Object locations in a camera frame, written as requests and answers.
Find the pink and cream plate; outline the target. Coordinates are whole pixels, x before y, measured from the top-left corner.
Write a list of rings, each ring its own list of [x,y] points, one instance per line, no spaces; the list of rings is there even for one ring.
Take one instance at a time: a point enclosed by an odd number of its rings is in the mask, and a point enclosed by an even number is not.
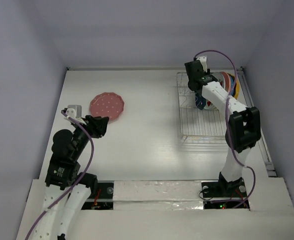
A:
[[[229,93],[232,89],[232,79],[225,71],[214,72],[212,75],[219,81],[220,85]]]

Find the white watermelon plate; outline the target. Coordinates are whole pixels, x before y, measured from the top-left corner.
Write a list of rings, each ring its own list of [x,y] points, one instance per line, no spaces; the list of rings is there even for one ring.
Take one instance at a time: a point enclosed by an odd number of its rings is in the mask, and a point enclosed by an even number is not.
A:
[[[200,98],[200,109],[201,110],[208,110],[208,111],[215,111],[217,108],[207,99],[204,97]]]

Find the pink polka dot plate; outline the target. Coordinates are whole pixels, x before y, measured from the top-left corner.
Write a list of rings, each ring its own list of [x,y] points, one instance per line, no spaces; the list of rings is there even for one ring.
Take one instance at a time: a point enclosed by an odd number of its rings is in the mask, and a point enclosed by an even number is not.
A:
[[[110,122],[116,121],[125,108],[123,98],[114,92],[103,92],[96,95],[89,104],[92,117],[108,117]]]

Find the dark blue leaf plate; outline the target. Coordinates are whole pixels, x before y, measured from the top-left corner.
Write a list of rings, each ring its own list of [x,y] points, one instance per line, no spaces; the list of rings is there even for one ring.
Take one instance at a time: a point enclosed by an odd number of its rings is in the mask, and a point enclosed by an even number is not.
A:
[[[195,106],[199,110],[203,110],[207,105],[207,100],[198,92],[195,92]]]

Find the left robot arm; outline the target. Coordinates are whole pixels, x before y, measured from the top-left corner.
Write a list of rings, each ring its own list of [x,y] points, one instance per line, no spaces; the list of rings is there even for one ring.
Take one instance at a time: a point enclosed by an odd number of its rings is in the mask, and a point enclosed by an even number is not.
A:
[[[93,139],[106,134],[109,118],[90,115],[76,118],[74,114],[68,115],[66,109],[62,114],[75,130],[62,129],[53,136],[41,214],[27,239],[67,240],[85,201],[98,191],[97,176],[80,171],[78,159],[90,144],[89,160],[93,160]]]

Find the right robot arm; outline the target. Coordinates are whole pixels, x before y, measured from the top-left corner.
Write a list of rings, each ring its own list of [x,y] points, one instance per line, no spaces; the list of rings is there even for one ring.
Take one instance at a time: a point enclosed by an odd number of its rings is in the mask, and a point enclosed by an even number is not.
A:
[[[185,63],[188,88],[211,102],[224,114],[226,124],[225,141],[228,153],[218,180],[202,185],[201,195],[209,201],[215,198],[230,198],[243,184],[242,171],[251,149],[261,139],[260,111],[248,107],[225,90],[219,80],[204,70],[205,60],[195,59]]]

